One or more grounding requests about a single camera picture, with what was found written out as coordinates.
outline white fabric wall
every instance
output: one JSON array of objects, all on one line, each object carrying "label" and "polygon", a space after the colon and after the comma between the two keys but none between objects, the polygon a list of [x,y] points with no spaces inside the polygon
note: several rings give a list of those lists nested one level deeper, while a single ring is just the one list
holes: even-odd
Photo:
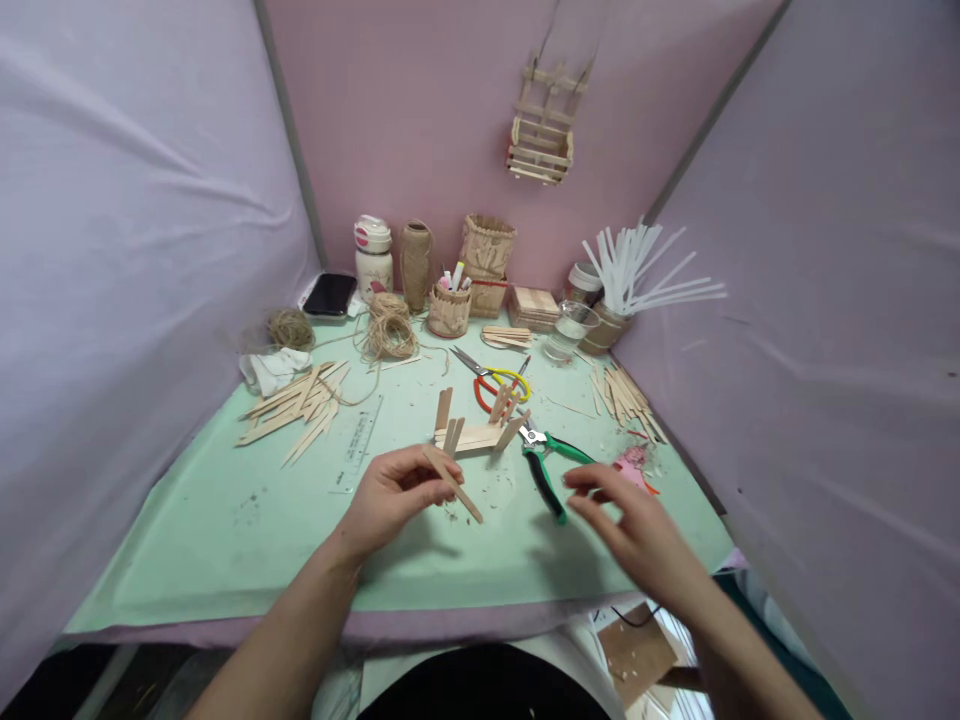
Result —
[{"label": "white fabric wall", "polygon": [[841,696],[957,717],[960,4],[794,2],[659,222],[730,298],[618,357]]},{"label": "white fabric wall", "polygon": [[317,270],[250,0],[0,5],[0,708]]}]

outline smartphone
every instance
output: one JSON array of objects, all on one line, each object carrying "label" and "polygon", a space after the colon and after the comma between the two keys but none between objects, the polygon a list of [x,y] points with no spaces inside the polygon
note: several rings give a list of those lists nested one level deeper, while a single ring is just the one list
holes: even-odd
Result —
[{"label": "smartphone", "polygon": [[303,304],[303,311],[307,315],[346,315],[350,296],[356,286],[357,279],[350,275],[321,275]]}]

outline clear ruler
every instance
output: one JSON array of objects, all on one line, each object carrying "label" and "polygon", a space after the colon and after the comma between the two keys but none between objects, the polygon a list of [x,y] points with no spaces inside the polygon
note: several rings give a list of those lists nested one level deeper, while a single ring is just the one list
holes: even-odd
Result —
[{"label": "clear ruler", "polygon": [[373,435],[373,426],[377,422],[381,405],[383,405],[383,395],[378,395],[376,405],[370,410],[361,411],[357,425],[347,443],[347,451],[343,456],[343,468],[337,474],[330,492],[350,494],[357,489],[357,483],[360,482],[360,475],[364,468],[364,455],[367,452],[367,445],[370,444],[370,436]]}]

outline cutting mat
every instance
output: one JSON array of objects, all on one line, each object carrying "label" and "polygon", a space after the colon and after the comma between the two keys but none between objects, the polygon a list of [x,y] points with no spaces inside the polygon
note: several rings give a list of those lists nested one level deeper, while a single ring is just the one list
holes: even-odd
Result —
[{"label": "cutting mat", "polygon": [[[500,324],[507,324],[501,318]],[[478,361],[519,368],[523,355],[484,345],[480,325],[468,336],[428,345],[462,347]],[[318,341],[352,331],[353,324],[317,329]],[[526,373],[533,388],[527,406],[541,429],[569,440],[598,460],[611,462],[636,437],[608,417],[590,419],[548,402],[593,412],[587,366],[549,364],[537,336]],[[383,405],[367,453],[426,442],[440,390],[453,386],[451,417],[483,422],[473,397],[473,375],[451,356],[424,349],[430,358],[381,374],[373,398]],[[342,386],[348,399],[373,387],[349,340],[319,348],[315,360],[349,360]],[[328,435],[317,439],[292,467],[280,463],[302,427],[286,427],[244,448],[233,447],[244,425],[237,417],[254,398],[240,387],[157,483],[136,523],[67,632],[111,625],[158,625],[261,615],[343,515],[350,495],[328,492],[343,448],[366,406],[342,406]],[[537,494],[520,442],[498,457],[458,458],[466,488],[483,513],[478,526],[461,506],[431,507],[364,569],[353,609],[431,610],[488,607],[597,596],[632,589],[606,548],[580,518],[557,527]],[[562,473],[574,463],[547,461],[558,494]],[[719,567],[731,542],[696,482],[670,447],[651,458],[661,477],[651,482],[661,501],[708,568]]]}]

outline plastic cup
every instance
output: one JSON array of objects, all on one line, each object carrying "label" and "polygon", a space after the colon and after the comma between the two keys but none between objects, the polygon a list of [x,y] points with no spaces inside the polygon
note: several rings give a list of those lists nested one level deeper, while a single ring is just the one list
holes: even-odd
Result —
[{"label": "plastic cup", "polygon": [[573,351],[593,328],[600,324],[600,316],[583,303],[564,300],[553,332],[543,344],[543,353],[558,363],[568,363]]}]

